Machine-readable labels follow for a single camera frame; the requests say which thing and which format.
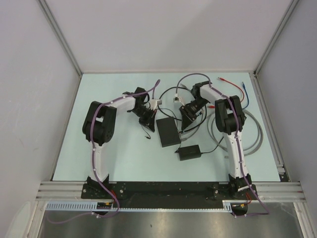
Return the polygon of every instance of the white wall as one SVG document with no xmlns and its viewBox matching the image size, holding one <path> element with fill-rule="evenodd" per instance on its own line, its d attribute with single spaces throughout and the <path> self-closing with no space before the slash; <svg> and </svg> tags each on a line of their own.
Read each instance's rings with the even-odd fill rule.
<svg viewBox="0 0 317 238">
<path fill-rule="evenodd" d="M 291 0 L 47 0 L 82 71 L 253 70 Z"/>
<path fill-rule="evenodd" d="M 79 78 L 35 0 L 0 2 L 0 237 L 57 156 Z"/>
<path fill-rule="evenodd" d="M 286 168 L 317 221 L 317 1 L 302 0 L 260 72 Z"/>
</svg>

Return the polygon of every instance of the shiny floor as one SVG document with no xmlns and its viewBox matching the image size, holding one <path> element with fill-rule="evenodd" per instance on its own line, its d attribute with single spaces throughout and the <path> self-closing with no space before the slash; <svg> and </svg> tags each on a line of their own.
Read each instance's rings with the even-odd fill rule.
<svg viewBox="0 0 317 238">
<path fill-rule="evenodd" d="M 302 238 L 292 203 L 269 204 L 271 214 L 235 219 L 229 213 L 121 212 L 112 218 L 86 215 L 63 225 L 44 218 L 40 238 Z M 249 212 L 258 211 L 251 204 Z M 52 221 L 81 212 L 45 213 Z"/>
</svg>

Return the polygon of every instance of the blue cable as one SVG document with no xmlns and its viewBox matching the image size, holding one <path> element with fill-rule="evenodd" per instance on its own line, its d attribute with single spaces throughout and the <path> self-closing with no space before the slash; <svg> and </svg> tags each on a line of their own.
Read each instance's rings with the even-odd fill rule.
<svg viewBox="0 0 317 238">
<path fill-rule="evenodd" d="M 247 90 L 246 90 L 246 86 L 244 85 L 244 82 L 242 82 L 242 87 L 244 89 L 244 92 L 246 93 L 247 100 L 248 100 L 248 104 L 243 108 L 243 110 L 245 110 L 248 107 L 248 105 L 250 104 L 250 100 L 249 100 L 249 96 L 248 96 L 248 93 L 247 93 Z"/>
</svg>

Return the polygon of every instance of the white table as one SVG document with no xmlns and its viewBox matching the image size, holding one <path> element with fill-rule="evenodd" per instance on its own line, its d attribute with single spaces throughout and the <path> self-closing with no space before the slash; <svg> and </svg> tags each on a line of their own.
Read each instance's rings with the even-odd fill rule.
<svg viewBox="0 0 317 238">
<path fill-rule="evenodd" d="M 167 88 L 176 86 L 185 73 L 130 73 L 130 74 L 84 74 L 78 90 L 74 108 L 70 117 L 65 139 L 57 162 L 53 180 L 85 181 L 91 169 L 91 143 L 85 139 L 82 126 L 89 105 L 92 101 L 108 102 L 119 97 L 123 92 L 134 92 L 137 87 L 152 88 L 157 79 L 161 79 L 156 89 L 158 98 Z M 249 110 L 260 122 L 264 131 L 264 141 L 260 150 L 248 157 L 246 163 L 253 181 L 279 181 L 273 153 L 265 131 L 260 109 L 253 91 L 248 73 L 207 73 L 214 86 L 222 93 L 241 96 L 232 85 L 220 81 L 226 78 L 241 86 L 245 83 L 249 98 Z M 206 81 L 202 76 L 191 76 L 182 81 L 188 88 L 195 83 Z M 172 109 L 178 118 L 179 104 L 173 102 L 174 90 L 166 93 L 162 100 L 164 108 Z M 189 92 L 180 90 L 186 102 L 192 99 Z M 165 117 L 158 112 L 157 119 Z M 221 133 L 215 128 L 216 136 Z M 204 154 L 201 158 L 179 161 L 175 150 L 178 145 L 162 148 L 157 130 L 149 132 L 152 139 L 145 138 L 145 133 L 138 124 L 138 117 L 125 113 L 117 117 L 115 132 L 104 154 L 109 161 L 110 181 L 228 181 L 228 159 L 222 149 Z M 251 145 L 257 136 L 255 123 L 247 119 L 243 128 L 243 147 Z M 205 122 L 199 131 L 182 146 L 198 144 L 202 152 L 215 147 L 207 132 Z"/>
</svg>

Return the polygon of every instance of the black power adapter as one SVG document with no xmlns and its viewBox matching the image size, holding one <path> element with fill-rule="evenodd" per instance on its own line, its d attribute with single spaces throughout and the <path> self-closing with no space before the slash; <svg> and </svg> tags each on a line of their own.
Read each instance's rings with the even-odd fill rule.
<svg viewBox="0 0 317 238">
<path fill-rule="evenodd" d="M 181 147 L 175 152 L 178 153 L 180 161 L 200 158 L 202 156 L 199 145 Z"/>
</svg>

